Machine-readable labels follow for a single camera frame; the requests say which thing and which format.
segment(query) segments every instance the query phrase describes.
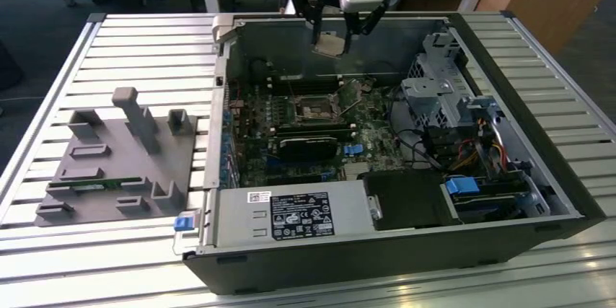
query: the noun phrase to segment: black cable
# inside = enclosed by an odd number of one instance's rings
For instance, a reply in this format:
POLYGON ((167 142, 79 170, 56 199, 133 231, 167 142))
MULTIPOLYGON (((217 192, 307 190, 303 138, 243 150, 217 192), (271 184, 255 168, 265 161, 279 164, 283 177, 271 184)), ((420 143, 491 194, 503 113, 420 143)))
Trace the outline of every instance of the black cable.
POLYGON ((447 170, 441 164, 436 161, 436 159, 433 157, 431 157, 427 153, 424 153, 423 151, 420 151, 413 144, 409 144, 408 142, 405 142, 400 137, 397 138, 400 143, 408 148, 411 149, 411 151, 413 151, 413 153, 419 154, 420 157, 423 157, 428 164, 437 170, 437 171, 441 171, 441 172, 451 172, 449 170, 447 170))
POLYGON ((393 136, 397 138, 397 140, 400 141, 400 143, 411 149, 411 151, 413 152, 413 154, 419 154, 420 157, 423 157, 427 161, 428 161, 428 164, 439 171, 443 171, 443 172, 449 172, 443 166, 441 164, 436 161, 436 159, 433 157, 431 157, 427 153, 424 153, 423 151, 420 151, 417 148, 416 148, 416 145, 412 145, 409 144, 408 142, 405 142, 397 135, 399 133, 395 132, 393 130, 393 122, 392 122, 392 114, 393 114, 393 102, 396 101, 396 95, 399 93, 401 89, 401 86, 397 85, 392 88, 392 96, 391 96, 391 99, 389 99, 389 108, 388 108, 388 115, 387 115, 387 121, 389 123, 389 130, 392 131, 392 134, 393 136))

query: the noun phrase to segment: power supply label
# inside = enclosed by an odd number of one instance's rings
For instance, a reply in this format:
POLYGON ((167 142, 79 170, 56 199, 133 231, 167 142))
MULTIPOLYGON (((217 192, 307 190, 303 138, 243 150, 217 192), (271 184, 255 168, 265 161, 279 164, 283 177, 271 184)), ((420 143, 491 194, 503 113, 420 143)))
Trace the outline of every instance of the power supply label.
POLYGON ((272 237, 276 241, 335 234, 327 192, 272 196, 269 206, 272 237))

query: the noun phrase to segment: blue tab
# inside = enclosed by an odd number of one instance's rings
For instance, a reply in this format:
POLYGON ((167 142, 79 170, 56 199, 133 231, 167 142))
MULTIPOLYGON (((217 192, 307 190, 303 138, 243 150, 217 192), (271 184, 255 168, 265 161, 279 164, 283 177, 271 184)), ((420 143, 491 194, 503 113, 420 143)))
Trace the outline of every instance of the blue tab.
POLYGON ((453 177, 445 182, 449 194, 479 193, 477 183, 473 177, 453 177))
POLYGON ((193 216, 179 216, 175 218, 173 230, 175 231, 191 231, 195 229, 195 217, 193 216))
POLYGON ((353 154, 360 154, 364 151, 364 145, 363 144, 356 144, 353 146, 353 154))

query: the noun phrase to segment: aluminum slat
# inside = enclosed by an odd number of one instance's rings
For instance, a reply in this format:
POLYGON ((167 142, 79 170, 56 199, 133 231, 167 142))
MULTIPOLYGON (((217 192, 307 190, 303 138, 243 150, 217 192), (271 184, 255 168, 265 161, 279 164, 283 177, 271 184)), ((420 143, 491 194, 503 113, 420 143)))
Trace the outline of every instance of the aluminum slat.
POLYGON ((464 19, 468 23, 507 23, 501 14, 465 14, 464 19))
POLYGON ((545 130, 595 128, 599 126, 592 115, 551 115, 537 117, 537 121, 545 130))
POLYGON ((580 102, 548 102, 547 104, 528 104, 533 115, 557 115, 561 113, 585 113, 587 108, 580 102))
POLYGON ((479 39, 521 39, 513 30, 479 31, 475 33, 479 39))
POLYGON ((481 44, 485 48, 528 48, 523 39, 483 39, 481 44))
POLYGON ((177 54, 209 54, 212 45, 151 45, 89 48, 87 57, 172 56, 177 54))
POLYGON ((68 88, 68 94, 113 93, 117 87, 133 87, 139 93, 165 90, 212 89, 213 77, 193 77, 189 79, 137 79, 100 82, 75 82, 68 88))
POLYGON ((167 79, 213 75, 212 66, 168 66, 163 68, 92 69, 80 70, 75 81, 111 79, 167 79))
MULTIPOLYGON (((481 90, 488 90, 489 85, 484 79, 475 79, 477 83, 477 87, 481 90)), ((511 86, 516 90, 533 90, 533 89, 565 89, 565 85, 557 79, 549 78, 537 78, 537 79, 511 79, 509 80, 511 86)))
POLYGON ((531 48, 488 48, 493 58, 500 57, 536 57, 537 53, 531 48))
POLYGON ((112 18, 185 18, 185 17, 215 17, 216 14, 204 12, 195 14, 108 14, 107 19, 112 18))
POLYGON ((187 45, 213 43, 212 35, 177 35, 177 36, 121 36, 96 38, 92 47, 132 47, 145 45, 187 45))
POLYGON ((195 27, 107 27, 99 30, 99 37, 141 35, 212 35, 212 29, 204 25, 195 27))
POLYGON ((501 23, 481 23, 481 22, 477 22, 477 23, 469 23, 469 27, 472 30, 475 31, 497 31, 497 30, 511 30, 511 25, 509 23, 507 22, 501 22, 501 23))
POLYGON ((613 143, 560 146, 559 150, 567 160, 616 158, 613 143))
POLYGON ((215 63, 216 56, 212 54, 199 54, 193 56, 87 58, 81 64, 81 69, 212 65, 215 63))
POLYGON ((184 25, 212 25, 212 17, 188 18, 108 18, 103 27, 179 27, 184 25))

